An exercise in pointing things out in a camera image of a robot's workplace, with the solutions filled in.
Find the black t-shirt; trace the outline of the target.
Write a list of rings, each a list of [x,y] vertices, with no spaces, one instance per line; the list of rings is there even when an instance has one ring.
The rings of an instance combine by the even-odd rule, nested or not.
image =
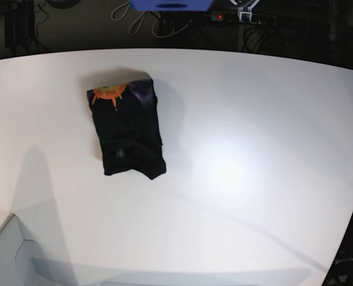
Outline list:
[[[166,172],[152,79],[91,89],[87,99],[105,175],[135,170],[155,179]]]

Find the black power strip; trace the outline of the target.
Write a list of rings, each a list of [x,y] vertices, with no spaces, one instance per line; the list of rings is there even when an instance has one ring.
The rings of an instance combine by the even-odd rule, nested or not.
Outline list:
[[[272,15],[262,15],[251,12],[218,12],[214,11],[210,14],[212,21],[223,23],[240,23],[240,24],[254,24],[275,26],[277,19]]]

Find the blue box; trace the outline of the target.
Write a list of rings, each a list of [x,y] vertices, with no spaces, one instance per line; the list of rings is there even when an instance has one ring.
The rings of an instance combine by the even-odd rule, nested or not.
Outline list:
[[[130,0],[137,11],[207,11],[213,0]]]

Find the black device on floor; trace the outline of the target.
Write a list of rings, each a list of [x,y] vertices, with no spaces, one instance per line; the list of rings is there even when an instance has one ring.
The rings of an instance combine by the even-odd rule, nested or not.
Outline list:
[[[6,48],[28,48],[35,36],[34,1],[12,2],[4,14]]]

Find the white tray corner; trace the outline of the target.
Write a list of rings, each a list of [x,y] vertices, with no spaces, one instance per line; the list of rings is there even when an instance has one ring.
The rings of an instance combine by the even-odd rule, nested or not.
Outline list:
[[[71,266],[46,259],[36,241],[24,237],[16,216],[0,227],[0,285],[77,285]]]

